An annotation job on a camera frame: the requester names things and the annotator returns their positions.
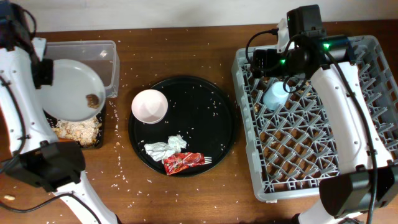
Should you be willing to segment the light blue plastic cup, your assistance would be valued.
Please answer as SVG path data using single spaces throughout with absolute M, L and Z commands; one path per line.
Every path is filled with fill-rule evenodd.
M 263 104 L 268 110 L 274 111 L 280 105 L 285 105 L 290 93 L 290 87 L 284 82 L 273 83 L 263 96 Z

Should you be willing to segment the grey plate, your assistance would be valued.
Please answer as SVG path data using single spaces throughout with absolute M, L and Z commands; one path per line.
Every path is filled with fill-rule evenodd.
M 50 116 L 66 121 L 85 121 L 96 116 L 106 99 L 105 87 L 97 73 L 84 63 L 54 60 L 53 83 L 36 90 L 42 109 Z M 86 95 L 99 97 L 97 109 L 87 107 Z

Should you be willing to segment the brown food lump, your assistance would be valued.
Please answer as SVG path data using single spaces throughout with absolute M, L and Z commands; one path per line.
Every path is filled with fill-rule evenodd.
M 95 94 L 86 95 L 87 107 L 97 109 L 100 107 L 100 99 Z

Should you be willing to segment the oats and nuts food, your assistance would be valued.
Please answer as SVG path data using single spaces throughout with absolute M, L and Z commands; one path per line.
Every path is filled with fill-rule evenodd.
M 97 117 L 92 117 L 85 121 L 76 122 L 58 120 L 52 129 L 60 139 L 73 140 L 83 147 L 90 147 L 96 144 L 100 127 L 102 127 L 102 123 L 99 122 Z

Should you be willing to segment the pink bowl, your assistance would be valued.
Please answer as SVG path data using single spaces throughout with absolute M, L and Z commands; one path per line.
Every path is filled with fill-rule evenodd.
M 165 117 L 168 107 L 167 98 L 162 92 L 148 89 L 134 97 L 131 112 L 140 122 L 155 124 Z

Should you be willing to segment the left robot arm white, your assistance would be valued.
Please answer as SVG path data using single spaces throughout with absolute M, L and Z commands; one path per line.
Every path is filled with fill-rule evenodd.
M 86 176 L 80 145 L 60 139 L 48 117 L 86 121 L 103 109 L 102 80 L 84 63 L 45 57 L 33 15 L 1 2 L 1 111 L 12 157 L 2 172 L 62 200 L 82 223 L 118 223 Z

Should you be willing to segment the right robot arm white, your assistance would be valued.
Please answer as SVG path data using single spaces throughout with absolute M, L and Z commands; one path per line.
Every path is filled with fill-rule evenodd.
M 346 223 L 366 214 L 371 223 L 375 209 L 397 196 L 397 162 L 369 114 L 351 42 L 327 35 L 316 4 L 289 11 L 270 34 L 275 50 L 245 54 L 252 72 L 285 82 L 303 75 L 322 101 L 338 150 L 340 174 L 321 181 L 319 201 L 292 221 Z

